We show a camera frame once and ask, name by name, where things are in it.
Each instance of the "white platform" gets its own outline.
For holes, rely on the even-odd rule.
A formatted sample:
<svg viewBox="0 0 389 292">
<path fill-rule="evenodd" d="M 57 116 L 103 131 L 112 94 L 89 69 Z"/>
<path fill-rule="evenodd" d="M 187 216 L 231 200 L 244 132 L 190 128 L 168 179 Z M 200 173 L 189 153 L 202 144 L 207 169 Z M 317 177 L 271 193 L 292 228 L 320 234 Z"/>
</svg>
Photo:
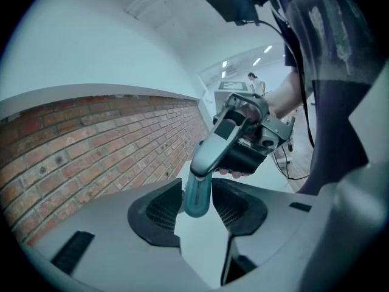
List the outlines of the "white platform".
<svg viewBox="0 0 389 292">
<path fill-rule="evenodd" d="M 187 161 L 178 173 L 177 178 L 182 179 L 182 187 L 185 187 L 187 183 L 190 163 L 191 161 Z M 280 192 L 294 192 L 270 156 L 251 176 L 234 179 L 230 174 L 222 176 L 220 173 L 214 173 L 213 177 L 232 179 L 251 186 Z M 187 263 L 210 289 L 220 287 L 229 233 L 213 206 L 212 195 L 210 208 L 203 217 L 193 218 L 185 212 L 179 213 L 174 233 L 180 237 L 181 254 Z"/>
</svg>

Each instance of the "standing person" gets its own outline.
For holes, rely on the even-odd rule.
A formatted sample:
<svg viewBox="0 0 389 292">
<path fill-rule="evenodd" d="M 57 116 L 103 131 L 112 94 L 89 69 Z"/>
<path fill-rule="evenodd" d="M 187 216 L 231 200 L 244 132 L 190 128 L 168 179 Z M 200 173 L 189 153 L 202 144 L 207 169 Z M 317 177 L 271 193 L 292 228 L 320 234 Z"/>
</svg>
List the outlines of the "standing person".
<svg viewBox="0 0 389 292">
<path fill-rule="evenodd" d="M 303 66 L 298 70 L 286 49 L 285 65 L 291 72 L 266 100 L 278 118 L 301 105 L 298 72 L 305 78 L 306 96 L 314 94 L 315 149 L 309 178 L 299 193 L 317 195 L 325 184 L 338 182 L 368 163 L 349 116 L 384 67 L 388 43 L 376 16 L 380 7 L 374 8 L 371 0 L 280 0 L 280 4 L 293 33 L 289 43 Z M 259 114 L 250 109 L 240 113 L 259 120 Z M 242 173 L 232 175 L 239 178 Z"/>
<path fill-rule="evenodd" d="M 247 76 L 249 77 L 250 81 L 253 81 L 253 83 L 250 85 L 253 93 L 257 93 L 258 95 L 261 96 L 265 95 L 265 91 L 266 91 L 265 82 L 259 80 L 258 77 L 253 72 L 249 73 Z"/>
</svg>

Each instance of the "hand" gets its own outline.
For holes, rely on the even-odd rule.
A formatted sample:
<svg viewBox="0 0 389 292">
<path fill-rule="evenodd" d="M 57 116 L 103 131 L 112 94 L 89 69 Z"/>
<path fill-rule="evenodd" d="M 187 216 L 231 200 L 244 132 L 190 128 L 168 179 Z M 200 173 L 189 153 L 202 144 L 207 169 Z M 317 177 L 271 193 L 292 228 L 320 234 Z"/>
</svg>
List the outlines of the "hand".
<svg viewBox="0 0 389 292">
<path fill-rule="evenodd" d="M 236 112 L 242 114 L 246 118 L 248 118 L 248 117 L 251 118 L 252 123 L 259 122 L 261 119 L 261 115 L 259 114 L 259 112 L 251 105 L 245 105 L 244 107 L 236 110 Z M 269 112 L 271 115 L 276 117 L 276 115 L 273 111 L 269 110 Z M 233 120 L 231 120 L 231 119 L 227 119 L 227 120 L 235 124 L 235 122 Z M 225 170 L 225 169 L 219 170 L 220 175 L 226 175 L 228 172 L 229 171 Z M 232 174 L 233 178 L 240 178 L 241 176 L 250 176 L 251 175 L 251 174 L 241 173 L 241 172 L 232 172 L 231 174 Z"/>
</svg>

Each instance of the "black cable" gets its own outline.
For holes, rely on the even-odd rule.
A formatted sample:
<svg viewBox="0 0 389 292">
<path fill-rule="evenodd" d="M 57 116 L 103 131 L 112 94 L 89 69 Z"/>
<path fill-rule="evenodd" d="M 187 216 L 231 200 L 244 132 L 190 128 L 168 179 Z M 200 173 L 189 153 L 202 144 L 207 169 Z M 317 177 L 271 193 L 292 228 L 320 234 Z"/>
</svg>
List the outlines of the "black cable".
<svg viewBox="0 0 389 292">
<path fill-rule="evenodd" d="M 286 175 L 287 175 L 287 178 L 290 178 L 290 177 L 289 177 L 289 170 L 287 169 L 287 157 L 286 157 L 285 149 L 284 149 L 284 147 L 282 147 L 282 146 L 281 146 L 281 149 L 282 149 L 282 151 L 284 152 L 284 155 L 285 155 Z"/>
<path fill-rule="evenodd" d="M 285 154 L 285 158 L 286 158 L 286 171 L 287 171 L 287 157 L 286 157 L 285 151 L 284 151 L 284 154 Z M 298 181 L 299 179 L 304 179 L 304 178 L 307 178 L 307 177 L 309 176 L 309 174 L 308 174 L 308 175 L 303 176 L 303 177 L 301 177 L 301 178 L 290 178 L 289 176 L 287 176 L 287 175 L 281 170 L 281 167 L 280 167 L 280 165 L 278 164 L 278 161 L 277 161 L 277 159 L 276 159 L 276 157 L 275 157 L 275 153 L 274 153 L 274 152 L 273 152 L 273 157 L 274 157 L 274 162 L 276 163 L 276 166 L 277 166 L 278 171 L 280 171 L 280 172 L 282 173 L 282 175 L 285 176 L 287 179 L 291 179 L 291 180 L 293 180 L 293 181 Z"/>
<path fill-rule="evenodd" d="M 298 74 L 298 79 L 300 81 L 300 91 L 301 91 L 301 97 L 303 99 L 303 108 L 304 108 L 304 113 L 305 113 L 305 119 L 306 119 L 306 124 L 307 124 L 307 129 L 308 129 L 308 138 L 309 138 L 309 141 L 312 145 L 312 147 L 315 147 L 315 143 L 314 143 L 314 139 L 312 137 L 312 133 L 311 133 L 311 128 L 309 126 L 309 117 L 308 117 L 308 104 L 306 102 L 306 94 L 305 94 L 305 86 L 304 86 L 304 81 L 303 81 L 303 76 L 301 74 L 301 70 L 300 70 L 300 66 L 299 66 L 299 63 L 298 63 L 298 60 L 296 59 L 296 56 L 292 50 L 292 47 L 291 45 L 288 43 L 287 39 L 283 36 L 283 34 L 281 32 L 278 31 L 277 28 L 275 28 L 273 25 L 265 22 L 265 21 L 262 21 L 262 20 L 258 20 L 259 23 L 261 24 L 265 24 L 267 26 L 269 26 L 270 28 L 272 28 L 274 31 L 276 31 L 276 33 L 284 40 L 287 48 L 290 50 L 292 56 L 293 56 L 293 59 L 295 60 L 296 62 L 296 67 L 297 67 L 297 74 Z"/>
</svg>

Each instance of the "black strap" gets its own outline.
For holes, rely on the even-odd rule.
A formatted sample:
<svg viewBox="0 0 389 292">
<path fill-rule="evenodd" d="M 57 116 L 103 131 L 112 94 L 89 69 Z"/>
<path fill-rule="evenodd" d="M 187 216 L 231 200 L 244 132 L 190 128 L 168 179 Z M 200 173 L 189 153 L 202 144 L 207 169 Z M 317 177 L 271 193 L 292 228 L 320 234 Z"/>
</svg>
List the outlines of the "black strap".
<svg viewBox="0 0 389 292">
<path fill-rule="evenodd" d="M 236 123 L 237 126 L 240 126 L 246 117 L 235 110 L 231 110 L 225 115 L 224 118 L 231 119 Z"/>
</svg>

